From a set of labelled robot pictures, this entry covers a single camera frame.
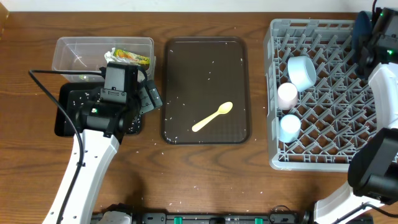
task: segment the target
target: plastic bin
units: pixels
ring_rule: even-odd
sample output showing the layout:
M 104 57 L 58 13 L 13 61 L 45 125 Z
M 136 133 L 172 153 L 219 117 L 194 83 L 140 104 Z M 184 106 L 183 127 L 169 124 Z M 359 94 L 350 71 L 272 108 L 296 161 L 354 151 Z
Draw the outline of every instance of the plastic bin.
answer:
M 149 37 L 61 37 L 57 41 L 52 70 L 99 71 L 106 66 L 104 54 L 112 48 L 150 57 L 148 79 L 154 77 L 154 41 Z M 63 75 L 70 82 L 103 82 L 96 75 Z
M 376 109 L 369 85 L 352 62 L 354 21 L 274 19 L 264 39 L 267 78 L 269 163 L 277 170 L 346 172 L 354 155 L 376 134 Z M 289 82 L 287 61 L 305 55 L 317 71 L 315 86 L 301 92 L 290 111 L 277 105 L 277 88 Z M 279 141 L 279 120 L 301 119 L 298 141 Z

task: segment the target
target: white cup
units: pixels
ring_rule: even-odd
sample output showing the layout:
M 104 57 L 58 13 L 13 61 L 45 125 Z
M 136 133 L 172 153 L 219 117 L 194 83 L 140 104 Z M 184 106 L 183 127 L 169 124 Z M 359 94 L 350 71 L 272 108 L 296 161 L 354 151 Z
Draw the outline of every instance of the white cup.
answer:
M 279 140 L 290 143 L 297 140 L 300 134 L 301 121 L 296 115 L 285 115 L 279 121 Z
M 314 86 L 317 73 L 310 58 L 307 56 L 291 57 L 287 61 L 287 71 L 297 91 L 302 92 Z
M 278 107 L 282 110 L 292 109 L 298 101 L 297 88 L 293 83 L 283 83 L 278 88 Z

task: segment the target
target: wood surface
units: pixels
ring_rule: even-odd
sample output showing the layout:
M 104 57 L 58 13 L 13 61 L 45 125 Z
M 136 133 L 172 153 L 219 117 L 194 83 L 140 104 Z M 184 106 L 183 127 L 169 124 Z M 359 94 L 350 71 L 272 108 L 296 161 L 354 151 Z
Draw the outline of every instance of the wood surface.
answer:
M 0 41 L 0 223 L 41 223 L 55 198 L 72 138 L 54 134 L 56 106 L 29 78 L 51 69 L 64 36 L 143 36 L 155 41 L 160 84 L 164 45 L 175 36 L 238 36 L 248 48 L 252 136 L 242 145 L 174 146 L 160 136 L 160 111 L 126 136 L 105 175 L 95 211 L 113 203 L 179 213 L 303 211 L 334 192 L 346 174 L 276 171 L 268 163 L 267 92 L 262 41 L 275 18 L 354 19 L 329 13 L 13 12 Z M 40 81 L 56 96 L 59 75 Z M 398 205 L 384 207 L 396 212 Z M 371 212 L 376 223 L 396 220 Z
M 4 25 L 6 24 L 8 14 L 9 14 L 8 10 L 0 2 L 0 40 L 2 33 L 4 31 Z

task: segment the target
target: white background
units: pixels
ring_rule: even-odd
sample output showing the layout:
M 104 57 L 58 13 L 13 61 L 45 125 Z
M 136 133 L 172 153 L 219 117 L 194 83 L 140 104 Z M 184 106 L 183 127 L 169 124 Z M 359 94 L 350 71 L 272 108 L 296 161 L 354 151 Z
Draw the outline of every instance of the white background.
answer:
M 9 11 L 359 12 L 373 0 L 0 0 Z M 398 7 L 398 0 L 377 6 Z

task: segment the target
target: spoon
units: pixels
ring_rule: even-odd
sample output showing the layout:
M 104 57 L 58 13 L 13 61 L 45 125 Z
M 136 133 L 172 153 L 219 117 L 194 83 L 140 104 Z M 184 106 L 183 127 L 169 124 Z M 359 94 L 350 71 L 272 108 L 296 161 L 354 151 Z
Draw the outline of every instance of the spoon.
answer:
M 207 118 L 197 122 L 194 126 L 192 126 L 192 131 L 197 132 L 201 128 L 203 128 L 207 123 L 209 123 L 212 119 L 217 117 L 219 114 L 226 114 L 232 109 L 232 102 L 223 103 L 219 108 L 218 111 L 213 113 L 212 115 L 208 116 Z

